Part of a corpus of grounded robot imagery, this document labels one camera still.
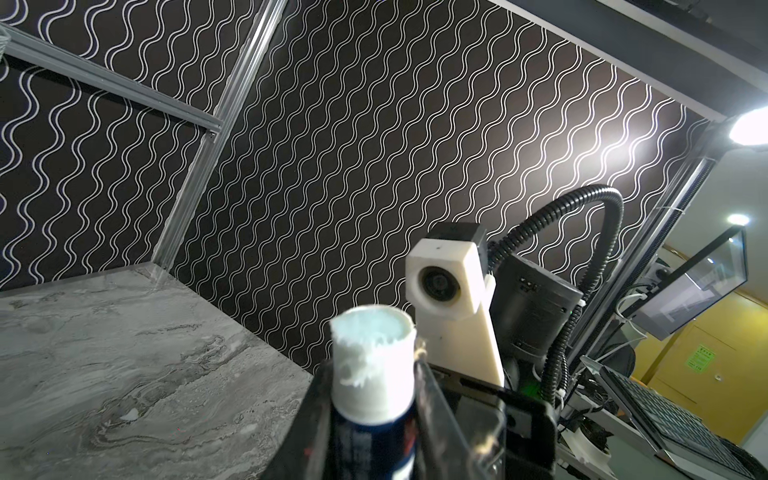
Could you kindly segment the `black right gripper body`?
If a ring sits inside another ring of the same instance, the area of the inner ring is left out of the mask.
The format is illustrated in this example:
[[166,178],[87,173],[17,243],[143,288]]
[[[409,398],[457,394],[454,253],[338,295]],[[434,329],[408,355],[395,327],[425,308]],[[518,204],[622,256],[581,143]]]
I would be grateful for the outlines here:
[[442,367],[431,371],[480,479],[555,476],[555,414],[548,403]]

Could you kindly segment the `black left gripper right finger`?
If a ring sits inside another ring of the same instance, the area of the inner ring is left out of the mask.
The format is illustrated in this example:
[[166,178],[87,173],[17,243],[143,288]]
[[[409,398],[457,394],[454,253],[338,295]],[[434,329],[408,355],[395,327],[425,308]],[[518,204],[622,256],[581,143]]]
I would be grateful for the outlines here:
[[444,392],[423,361],[414,366],[416,479],[502,479],[506,419],[500,404]]

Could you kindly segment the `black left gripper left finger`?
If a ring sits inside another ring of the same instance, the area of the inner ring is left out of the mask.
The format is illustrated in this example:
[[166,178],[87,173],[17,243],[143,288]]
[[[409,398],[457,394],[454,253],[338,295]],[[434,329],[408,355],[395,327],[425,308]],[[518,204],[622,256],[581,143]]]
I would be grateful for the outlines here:
[[287,434],[262,472],[261,479],[331,479],[330,361],[318,368]]

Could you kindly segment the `blue white glue stick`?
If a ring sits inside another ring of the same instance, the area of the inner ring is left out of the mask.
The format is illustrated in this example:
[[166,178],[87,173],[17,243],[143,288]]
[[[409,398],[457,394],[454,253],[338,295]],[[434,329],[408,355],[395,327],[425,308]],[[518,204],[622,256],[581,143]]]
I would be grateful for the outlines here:
[[330,322],[335,479],[409,479],[418,425],[416,329],[387,305],[352,308]]

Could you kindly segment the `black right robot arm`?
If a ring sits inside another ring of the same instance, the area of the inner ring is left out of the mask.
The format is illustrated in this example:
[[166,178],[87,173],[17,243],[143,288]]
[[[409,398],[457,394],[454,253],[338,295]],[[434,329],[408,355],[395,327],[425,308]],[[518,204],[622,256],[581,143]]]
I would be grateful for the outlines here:
[[492,338],[502,383],[433,366],[437,384],[473,459],[488,479],[551,479],[555,468],[556,401],[544,399],[544,371],[567,368],[550,347],[581,300],[581,292],[538,265],[512,256],[499,266],[490,304]]

